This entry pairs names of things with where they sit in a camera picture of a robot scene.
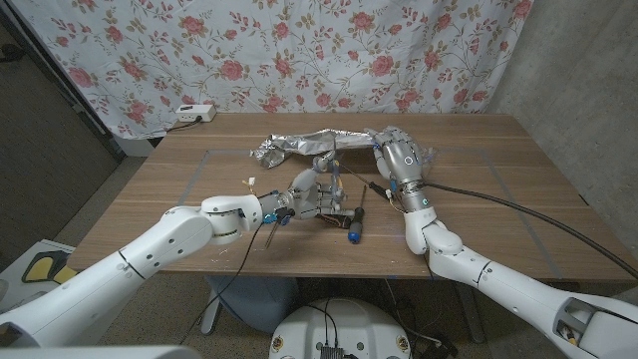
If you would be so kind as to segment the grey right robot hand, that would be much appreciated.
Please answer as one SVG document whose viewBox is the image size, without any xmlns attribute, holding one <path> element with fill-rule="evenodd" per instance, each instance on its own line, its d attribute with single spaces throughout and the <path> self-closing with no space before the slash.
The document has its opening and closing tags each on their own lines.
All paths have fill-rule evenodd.
<svg viewBox="0 0 638 359">
<path fill-rule="evenodd" d="M 373 142 L 376 165 L 391 184 L 391 191 L 402 196 L 423 194 L 425 188 L 421 147 L 402 129 L 389 126 L 382 132 L 365 129 Z"/>
</svg>

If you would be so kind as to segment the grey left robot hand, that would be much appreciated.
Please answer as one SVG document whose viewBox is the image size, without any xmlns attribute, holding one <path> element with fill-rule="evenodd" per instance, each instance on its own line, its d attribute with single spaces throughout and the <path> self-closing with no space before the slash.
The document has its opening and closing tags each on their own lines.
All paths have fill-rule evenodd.
<svg viewBox="0 0 638 359">
<path fill-rule="evenodd" d="M 315 157 L 312 167 L 301 172 L 287 190 L 274 190 L 259 196 L 258 200 L 264 223 L 286 225 L 291 219 L 319 218 L 337 227 L 348 228 L 354 211 L 342 207 L 345 198 L 336 152 L 329 151 Z"/>
</svg>

